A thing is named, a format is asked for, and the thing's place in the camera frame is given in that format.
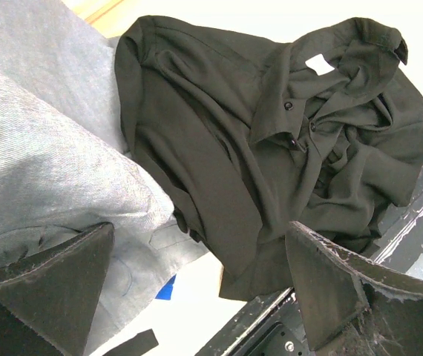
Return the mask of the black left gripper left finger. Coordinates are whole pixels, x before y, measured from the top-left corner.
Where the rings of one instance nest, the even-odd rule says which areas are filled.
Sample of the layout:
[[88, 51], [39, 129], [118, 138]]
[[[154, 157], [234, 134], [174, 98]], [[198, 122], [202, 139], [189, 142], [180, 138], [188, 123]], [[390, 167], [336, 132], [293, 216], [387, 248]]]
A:
[[0, 355], [82, 355], [113, 246], [102, 223], [0, 268]]

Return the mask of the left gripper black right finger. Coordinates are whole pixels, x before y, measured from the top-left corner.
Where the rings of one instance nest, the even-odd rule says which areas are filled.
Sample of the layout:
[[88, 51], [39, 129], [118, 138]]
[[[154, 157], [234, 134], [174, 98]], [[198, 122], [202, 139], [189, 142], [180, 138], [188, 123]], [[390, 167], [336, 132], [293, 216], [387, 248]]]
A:
[[317, 355], [423, 355], [423, 280], [299, 222], [285, 237], [308, 347]]

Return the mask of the black shirt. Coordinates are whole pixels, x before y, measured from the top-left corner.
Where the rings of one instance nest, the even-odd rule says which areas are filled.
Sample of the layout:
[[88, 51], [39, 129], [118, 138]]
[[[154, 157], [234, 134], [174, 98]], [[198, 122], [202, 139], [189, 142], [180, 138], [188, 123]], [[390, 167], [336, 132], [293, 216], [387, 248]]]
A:
[[223, 265], [220, 296], [289, 288], [298, 221], [363, 252], [423, 166], [423, 96], [401, 33], [351, 18], [292, 43], [143, 16], [114, 70], [132, 159]]

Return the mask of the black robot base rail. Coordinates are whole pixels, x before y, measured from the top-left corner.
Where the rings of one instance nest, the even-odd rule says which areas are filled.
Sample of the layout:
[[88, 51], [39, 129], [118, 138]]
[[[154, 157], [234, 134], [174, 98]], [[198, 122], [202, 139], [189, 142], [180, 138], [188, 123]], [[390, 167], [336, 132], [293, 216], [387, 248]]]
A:
[[[423, 280], [423, 168], [410, 204], [391, 208], [381, 239], [361, 255]], [[202, 355], [317, 355], [308, 347], [294, 286], [247, 303], [200, 350]]]

